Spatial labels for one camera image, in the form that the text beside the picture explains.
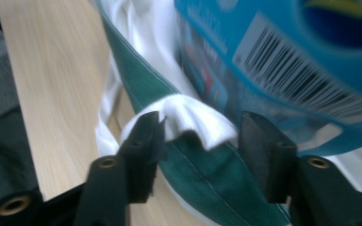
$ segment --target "wooden surface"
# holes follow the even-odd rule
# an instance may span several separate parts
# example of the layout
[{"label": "wooden surface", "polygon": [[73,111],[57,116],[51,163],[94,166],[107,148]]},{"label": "wooden surface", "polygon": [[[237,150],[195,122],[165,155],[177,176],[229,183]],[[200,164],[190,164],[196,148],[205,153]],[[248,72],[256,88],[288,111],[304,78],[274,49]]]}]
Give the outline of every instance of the wooden surface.
[{"label": "wooden surface", "polygon": [[[107,74],[108,46],[98,13],[87,0],[0,0],[25,128],[46,200],[83,183],[98,157],[94,138]],[[132,116],[123,92],[118,135]],[[133,205],[133,225],[202,225],[187,213],[158,173],[155,196]]]}]

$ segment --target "metal grommet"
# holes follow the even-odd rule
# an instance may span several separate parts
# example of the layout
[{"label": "metal grommet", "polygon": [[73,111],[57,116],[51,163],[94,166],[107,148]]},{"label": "metal grommet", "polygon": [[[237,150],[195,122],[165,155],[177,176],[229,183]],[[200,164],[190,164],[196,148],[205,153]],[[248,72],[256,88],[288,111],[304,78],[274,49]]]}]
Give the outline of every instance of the metal grommet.
[{"label": "metal grommet", "polygon": [[31,204],[28,196],[15,197],[0,206],[0,216],[10,216],[25,210]]},{"label": "metal grommet", "polygon": [[100,168],[111,168],[113,166],[116,166],[116,164],[117,164],[117,161],[115,158],[107,158],[107,159],[102,160],[99,163],[99,167]]},{"label": "metal grommet", "polygon": [[309,158],[308,163],[310,163],[311,166],[320,168],[320,169],[327,169],[330,167],[330,165],[326,161],[324,161],[320,158],[317,158],[317,157]]}]

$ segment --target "dark green fabric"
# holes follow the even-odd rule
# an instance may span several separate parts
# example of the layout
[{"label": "dark green fabric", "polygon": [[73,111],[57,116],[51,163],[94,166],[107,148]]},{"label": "dark green fabric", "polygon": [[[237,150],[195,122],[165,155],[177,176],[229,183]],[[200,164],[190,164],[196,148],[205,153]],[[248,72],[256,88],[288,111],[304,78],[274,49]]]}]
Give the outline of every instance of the dark green fabric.
[{"label": "dark green fabric", "polygon": [[[134,109],[139,112],[178,92],[102,14],[108,42]],[[185,201],[208,218],[221,225],[289,224],[282,206],[264,201],[231,145],[206,152],[194,134],[185,134],[167,147],[169,159],[160,163],[166,179]]]},{"label": "dark green fabric", "polygon": [[38,191],[20,107],[0,117],[0,199],[18,191]]}]

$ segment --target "blue package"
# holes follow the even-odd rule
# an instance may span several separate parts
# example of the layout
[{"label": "blue package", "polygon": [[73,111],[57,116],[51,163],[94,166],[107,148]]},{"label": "blue package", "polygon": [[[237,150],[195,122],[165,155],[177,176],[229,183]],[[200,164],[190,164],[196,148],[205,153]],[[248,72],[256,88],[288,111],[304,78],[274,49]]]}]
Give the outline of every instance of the blue package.
[{"label": "blue package", "polygon": [[362,147],[362,1],[174,4],[186,74],[236,126],[248,110],[300,154]]}]

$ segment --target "white towel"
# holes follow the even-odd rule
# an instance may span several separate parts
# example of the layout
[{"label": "white towel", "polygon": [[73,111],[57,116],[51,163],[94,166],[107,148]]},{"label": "white towel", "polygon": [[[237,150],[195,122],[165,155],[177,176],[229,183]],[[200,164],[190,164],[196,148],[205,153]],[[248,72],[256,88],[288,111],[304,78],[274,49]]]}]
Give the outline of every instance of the white towel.
[{"label": "white towel", "polygon": [[231,121],[210,106],[181,94],[167,96],[143,109],[123,129],[121,143],[127,139],[137,119],[152,111],[158,111],[160,121],[165,120],[166,141],[193,131],[207,151],[226,141],[238,146],[238,132]]}]

